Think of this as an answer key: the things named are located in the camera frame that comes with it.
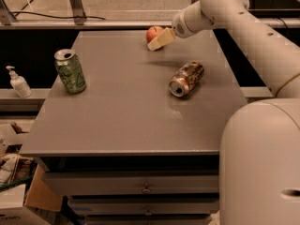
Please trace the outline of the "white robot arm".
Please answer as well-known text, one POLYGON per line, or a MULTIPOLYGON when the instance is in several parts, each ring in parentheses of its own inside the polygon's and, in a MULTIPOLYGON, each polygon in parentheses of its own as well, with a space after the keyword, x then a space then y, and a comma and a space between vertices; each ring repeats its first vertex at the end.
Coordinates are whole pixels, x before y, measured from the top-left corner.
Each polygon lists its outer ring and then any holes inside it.
POLYGON ((248 0, 199 0, 148 48, 206 29, 228 31, 273 96, 239 109, 224 129, 220 225, 300 225, 300 48, 248 8, 248 0))

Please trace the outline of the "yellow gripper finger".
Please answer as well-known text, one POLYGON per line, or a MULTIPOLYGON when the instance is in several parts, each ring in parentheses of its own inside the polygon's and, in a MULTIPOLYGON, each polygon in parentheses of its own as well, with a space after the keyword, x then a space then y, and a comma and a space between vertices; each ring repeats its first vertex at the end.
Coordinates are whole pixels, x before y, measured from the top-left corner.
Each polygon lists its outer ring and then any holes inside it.
POLYGON ((166 27, 163 28, 163 31, 154 37, 150 42, 147 42, 147 47, 150 51, 155 51, 173 42, 174 40, 174 31, 171 28, 166 27))

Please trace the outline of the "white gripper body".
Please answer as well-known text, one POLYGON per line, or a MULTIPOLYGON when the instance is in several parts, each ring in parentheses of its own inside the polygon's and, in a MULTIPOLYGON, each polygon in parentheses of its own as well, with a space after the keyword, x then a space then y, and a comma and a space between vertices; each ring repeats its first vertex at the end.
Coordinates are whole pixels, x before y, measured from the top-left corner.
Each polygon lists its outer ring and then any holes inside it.
POLYGON ((199 1, 182 9, 172 19, 172 29, 180 38, 191 37, 209 28, 209 19, 203 14, 199 1))

